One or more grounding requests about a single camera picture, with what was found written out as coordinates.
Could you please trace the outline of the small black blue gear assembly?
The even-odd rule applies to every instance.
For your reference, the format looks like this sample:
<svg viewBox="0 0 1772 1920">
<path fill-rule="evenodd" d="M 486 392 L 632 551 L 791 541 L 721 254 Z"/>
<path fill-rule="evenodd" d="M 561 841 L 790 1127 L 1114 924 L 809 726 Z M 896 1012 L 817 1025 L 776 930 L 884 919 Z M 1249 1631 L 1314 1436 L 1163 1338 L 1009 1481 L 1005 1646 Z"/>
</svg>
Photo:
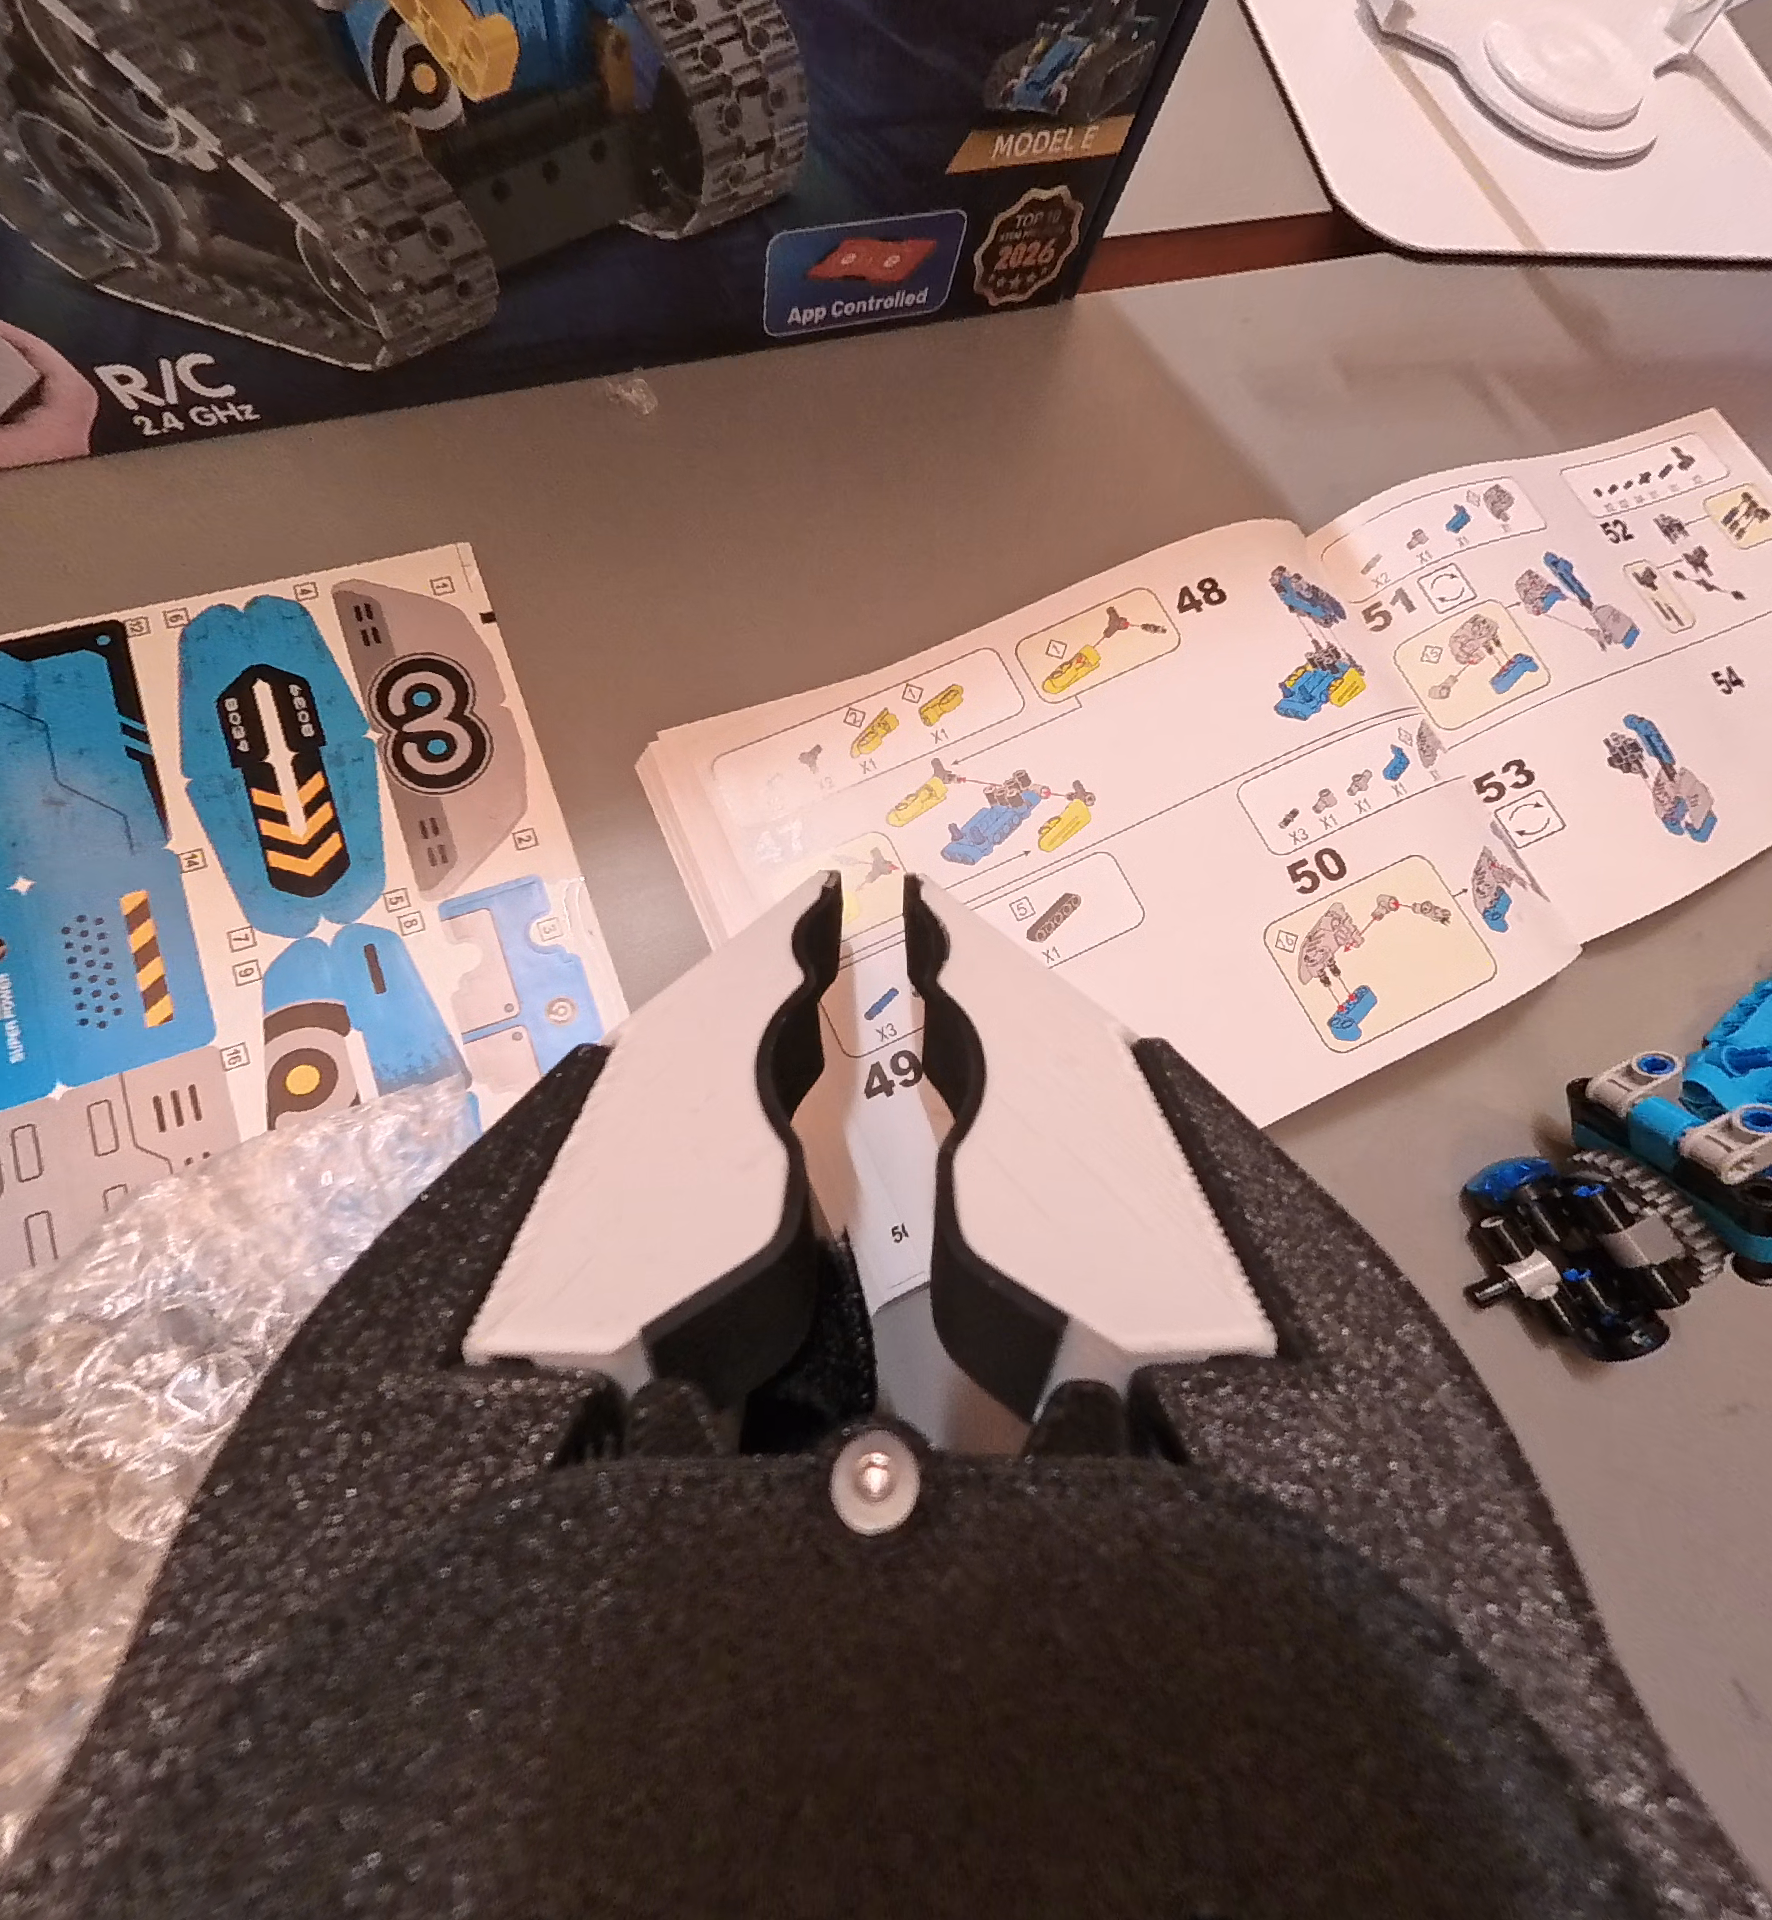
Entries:
<svg viewBox="0 0 1772 1920">
<path fill-rule="evenodd" d="M 1666 1312 L 1723 1272 L 1772 1285 L 1772 1097 L 1717 1106 L 1667 1052 L 1568 1085 L 1565 1163 L 1511 1159 L 1464 1188 L 1474 1308 L 1512 1304 L 1596 1361 L 1657 1352 Z"/>
</svg>

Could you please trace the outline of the robot kit box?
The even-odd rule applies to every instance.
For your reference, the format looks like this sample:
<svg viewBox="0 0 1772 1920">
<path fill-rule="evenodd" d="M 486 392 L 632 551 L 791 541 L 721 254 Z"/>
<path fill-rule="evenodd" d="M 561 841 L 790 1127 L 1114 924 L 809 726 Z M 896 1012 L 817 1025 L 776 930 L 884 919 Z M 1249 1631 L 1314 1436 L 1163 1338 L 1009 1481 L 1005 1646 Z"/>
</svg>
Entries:
<svg viewBox="0 0 1772 1920">
<path fill-rule="evenodd" d="M 1061 300 L 1199 15 L 0 3 L 0 467 Z"/>
</svg>

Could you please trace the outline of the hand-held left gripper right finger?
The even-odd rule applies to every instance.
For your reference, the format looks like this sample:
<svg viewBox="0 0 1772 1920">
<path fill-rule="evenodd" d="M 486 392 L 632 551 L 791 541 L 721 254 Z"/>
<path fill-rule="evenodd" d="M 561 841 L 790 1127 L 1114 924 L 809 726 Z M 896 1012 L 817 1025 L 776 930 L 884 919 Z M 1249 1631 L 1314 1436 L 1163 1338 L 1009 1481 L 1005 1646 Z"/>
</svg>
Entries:
<svg viewBox="0 0 1772 1920">
<path fill-rule="evenodd" d="M 930 1308 L 947 1357 L 1033 1418 L 1066 1380 L 1273 1357 L 1275 1331 L 1132 1036 L 947 892 L 903 881 L 935 1163 Z"/>
</svg>

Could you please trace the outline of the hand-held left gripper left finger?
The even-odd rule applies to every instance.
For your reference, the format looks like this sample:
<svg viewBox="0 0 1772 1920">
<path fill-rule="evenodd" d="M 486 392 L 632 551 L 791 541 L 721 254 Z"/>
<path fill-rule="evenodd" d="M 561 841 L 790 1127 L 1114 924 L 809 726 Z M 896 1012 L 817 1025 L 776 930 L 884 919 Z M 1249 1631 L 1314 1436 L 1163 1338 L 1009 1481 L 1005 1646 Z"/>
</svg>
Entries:
<svg viewBox="0 0 1772 1920">
<path fill-rule="evenodd" d="M 846 1274 L 794 1117 L 824 1070 L 840 881 L 814 874 L 609 1035 L 464 1359 L 683 1380 L 747 1444 L 846 1422 Z"/>
</svg>

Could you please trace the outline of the instruction booklet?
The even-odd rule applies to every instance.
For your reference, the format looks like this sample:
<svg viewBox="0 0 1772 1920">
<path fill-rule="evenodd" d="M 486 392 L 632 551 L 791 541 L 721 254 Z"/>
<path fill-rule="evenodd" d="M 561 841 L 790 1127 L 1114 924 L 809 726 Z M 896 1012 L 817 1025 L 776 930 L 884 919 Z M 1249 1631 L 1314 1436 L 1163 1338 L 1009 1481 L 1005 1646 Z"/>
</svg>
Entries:
<svg viewBox="0 0 1772 1920">
<path fill-rule="evenodd" d="M 1227 527 L 639 780 L 712 940 L 840 875 L 807 1146 L 879 1305 L 930 1247 L 903 875 L 1288 1117 L 1772 846 L 1772 478 L 1702 413 Z"/>
</svg>

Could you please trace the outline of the clear bag of parts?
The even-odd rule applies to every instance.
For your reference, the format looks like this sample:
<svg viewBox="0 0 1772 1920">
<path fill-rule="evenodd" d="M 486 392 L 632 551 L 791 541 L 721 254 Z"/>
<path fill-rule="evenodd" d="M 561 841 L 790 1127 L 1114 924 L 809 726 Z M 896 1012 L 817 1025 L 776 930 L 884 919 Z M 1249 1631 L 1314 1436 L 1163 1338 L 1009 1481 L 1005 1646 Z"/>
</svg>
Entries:
<svg viewBox="0 0 1772 1920">
<path fill-rule="evenodd" d="M 313 1117 L 144 1188 L 57 1267 L 0 1285 L 0 1865 L 250 1394 L 478 1134 L 453 1084 Z"/>
</svg>

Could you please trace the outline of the grey desk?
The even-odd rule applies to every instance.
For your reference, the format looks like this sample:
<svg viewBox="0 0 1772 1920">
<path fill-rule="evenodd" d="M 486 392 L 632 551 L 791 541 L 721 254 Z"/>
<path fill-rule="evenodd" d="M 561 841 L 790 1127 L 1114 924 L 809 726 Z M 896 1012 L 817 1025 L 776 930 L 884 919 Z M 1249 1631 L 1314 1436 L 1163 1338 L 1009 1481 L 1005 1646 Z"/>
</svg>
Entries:
<svg viewBox="0 0 1772 1920">
<path fill-rule="evenodd" d="M 1717 407 L 1772 471 L 1772 275 L 1387 255 L 1085 292 L 650 375 L 0 471 L 0 634 L 472 541 L 620 990 L 705 950 L 655 733 L 958 636 L 1166 541 Z M 1772 1889 L 1772 1288 L 1569 1366 L 1458 1290 L 1451 1192 L 1561 1082 L 1772 957 L 1772 851 L 1275 1139 L 1425 1290 L 1674 1759 Z"/>
</svg>

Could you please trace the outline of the blue sticker sheet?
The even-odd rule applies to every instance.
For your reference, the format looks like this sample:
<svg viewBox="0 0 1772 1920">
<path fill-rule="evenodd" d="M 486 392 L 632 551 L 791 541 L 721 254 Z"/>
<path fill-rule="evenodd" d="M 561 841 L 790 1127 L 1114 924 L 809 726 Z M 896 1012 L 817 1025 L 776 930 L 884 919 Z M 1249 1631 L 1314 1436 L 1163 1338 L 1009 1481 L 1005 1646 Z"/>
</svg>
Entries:
<svg viewBox="0 0 1772 1920">
<path fill-rule="evenodd" d="M 0 639 L 0 1285 L 225 1148 L 625 1017 L 463 542 Z"/>
</svg>

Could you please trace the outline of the white folding stand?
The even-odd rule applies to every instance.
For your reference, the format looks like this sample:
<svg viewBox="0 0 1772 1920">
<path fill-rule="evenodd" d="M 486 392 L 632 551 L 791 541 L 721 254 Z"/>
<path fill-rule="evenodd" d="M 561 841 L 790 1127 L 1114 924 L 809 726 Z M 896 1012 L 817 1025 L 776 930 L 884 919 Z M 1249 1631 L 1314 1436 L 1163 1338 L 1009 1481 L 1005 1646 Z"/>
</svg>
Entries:
<svg viewBox="0 0 1772 1920">
<path fill-rule="evenodd" d="M 1336 209 L 1405 254 L 1772 268 L 1723 3 L 1247 3 Z"/>
</svg>

